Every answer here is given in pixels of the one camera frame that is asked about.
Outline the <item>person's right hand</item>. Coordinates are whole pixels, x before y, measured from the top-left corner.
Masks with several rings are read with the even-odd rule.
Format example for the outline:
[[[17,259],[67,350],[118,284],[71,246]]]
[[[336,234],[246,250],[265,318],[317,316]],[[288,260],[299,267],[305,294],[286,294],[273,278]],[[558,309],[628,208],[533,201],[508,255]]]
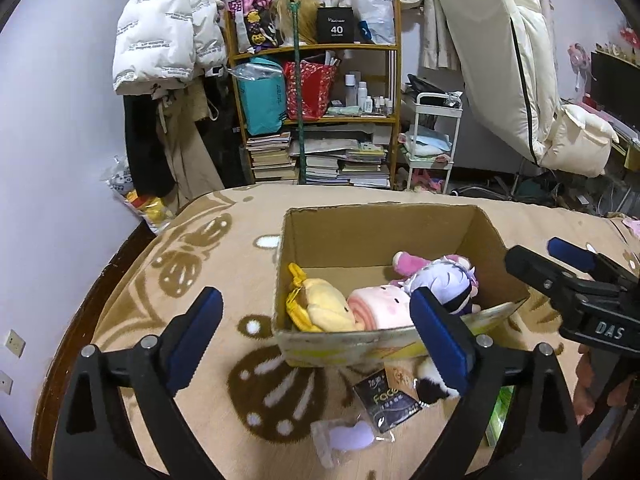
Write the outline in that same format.
[[[577,384],[574,390],[573,406],[578,425],[582,423],[584,418],[590,415],[594,409],[594,397],[590,393],[591,385],[596,377],[591,366],[590,348],[585,344],[578,347],[580,360],[576,366]],[[620,385],[608,394],[608,405],[612,408],[619,408],[627,404],[627,394],[631,383],[634,381],[632,376],[625,379]]]

